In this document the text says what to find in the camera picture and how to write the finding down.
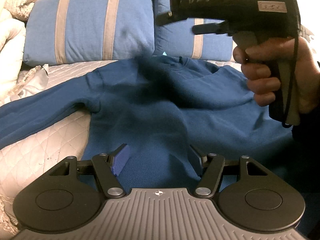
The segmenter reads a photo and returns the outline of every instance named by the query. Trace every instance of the black cord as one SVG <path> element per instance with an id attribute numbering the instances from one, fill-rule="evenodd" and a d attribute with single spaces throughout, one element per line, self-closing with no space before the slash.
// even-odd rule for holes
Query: black cord
<path id="1" fill-rule="evenodd" d="M 285 121 L 287 120 L 288 113 L 289 113 L 289 108 L 290 108 L 290 103 L 291 103 L 291 94 L 292 94 L 292 86 L 293 86 L 293 79 L 294 79 L 294 72 L 296 69 L 296 64 L 297 64 L 297 58 L 298 58 L 298 47 L 299 47 L 299 32 L 297 33 L 295 39 L 294 39 L 294 50 L 293 50 L 293 59 L 290 62 L 290 81 L 289 81 L 289 89 L 288 89 L 288 97 L 287 97 L 287 103 L 285 106 L 285 111 L 284 111 L 284 119 L 282 121 L 282 126 L 284 128 L 290 128 L 290 124 L 286 124 Z"/>

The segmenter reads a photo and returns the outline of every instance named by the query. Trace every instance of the black circular pad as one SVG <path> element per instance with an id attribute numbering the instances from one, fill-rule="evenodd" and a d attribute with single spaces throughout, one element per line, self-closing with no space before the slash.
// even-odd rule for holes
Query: black circular pad
<path id="1" fill-rule="evenodd" d="M 49 189 L 36 198 L 38 207 L 45 210 L 60 210 L 69 206 L 72 201 L 73 195 L 62 189 Z"/>
<path id="2" fill-rule="evenodd" d="M 269 189 L 254 189 L 245 195 L 245 201 L 260 210 L 275 209 L 282 203 L 282 197 Z"/>
<path id="3" fill-rule="evenodd" d="M 35 180 L 15 198 L 19 223 L 41 233 L 62 233 L 90 221 L 101 205 L 99 192 L 68 176 Z"/>

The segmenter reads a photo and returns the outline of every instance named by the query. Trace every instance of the ribbed surface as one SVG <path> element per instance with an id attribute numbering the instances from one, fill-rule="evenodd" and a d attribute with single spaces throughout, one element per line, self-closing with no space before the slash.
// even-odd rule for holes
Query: ribbed surface
<path id="1" fill-rule="evenodd" d="M 24 230 L 15 240 L 302 240 L 294 229 L 256 234 L 226 221 L 210 200 L 180 189 L 132 189 L 109 200 L 89 224 L 73 232 L 45 235 Z"/>

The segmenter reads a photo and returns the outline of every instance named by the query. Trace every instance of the sweatshirt sleeve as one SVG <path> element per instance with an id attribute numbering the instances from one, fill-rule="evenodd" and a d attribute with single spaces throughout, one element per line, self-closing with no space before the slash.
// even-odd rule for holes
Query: sweatshirt sleeve
<path id="1" fill-rule="evenodd" d="M 0 107 L 0 149 L 35 134 L 85 106 L 100 110 L 103 79 L 98 69 L 36 95 Z"/>

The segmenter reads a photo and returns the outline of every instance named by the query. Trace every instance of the gray stripe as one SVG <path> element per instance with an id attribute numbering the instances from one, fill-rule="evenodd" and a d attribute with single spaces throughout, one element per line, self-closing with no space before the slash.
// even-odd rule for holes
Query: gray stripe
<path id="1" fill-rule="evenodd" d="M 69 1 L 70 0 L 60 0 L 57 10 L 56 28 L 54 34 L 54 52 L 57 65 L 67 63 L 64 42 Z"/>
<path id="2" fill-rule="evenodd" d="M 102 60 L 112 60 L 118 5 L 119 0 L 108 0 L 104 22 Z"/>
<path id="3" fill-rule="evenodd" d="M 195 25 L 203 24 L 204 19 L 195 18 Z M 200 59 L 203 46 L 203 34 L 195 35 L 193 40 L 193 52 L 191 58 Z"/>
<path id="4" fill-rule="evenodd" d="M 235 49 L 236 46 L 237 44 L 234 41 L 232 41 L 232 53 L 231 53 L 231 59 L 230 59 L 231 62 L 236 62 L 235 59 L 233 58 L 233 50 Z"/>

